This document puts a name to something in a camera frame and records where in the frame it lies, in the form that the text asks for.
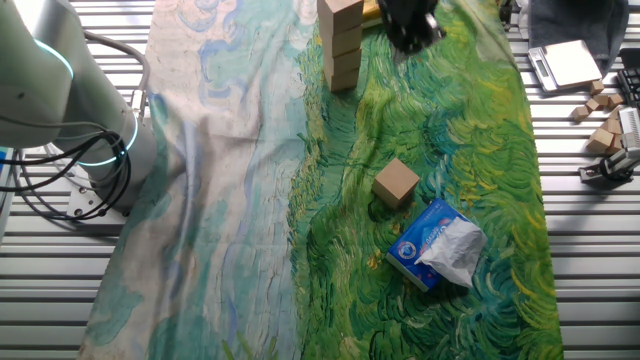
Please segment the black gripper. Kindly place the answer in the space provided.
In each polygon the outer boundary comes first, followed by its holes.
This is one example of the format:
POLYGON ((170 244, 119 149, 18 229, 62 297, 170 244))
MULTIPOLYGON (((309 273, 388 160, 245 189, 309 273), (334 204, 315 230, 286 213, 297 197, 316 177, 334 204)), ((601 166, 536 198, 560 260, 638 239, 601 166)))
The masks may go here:
POLYGON ((389 41, 399 52, 412 55, 446 36, 434 12, 438 0, 378 0, 389 41), (415 27, 423 26, 421 34, 415 27))

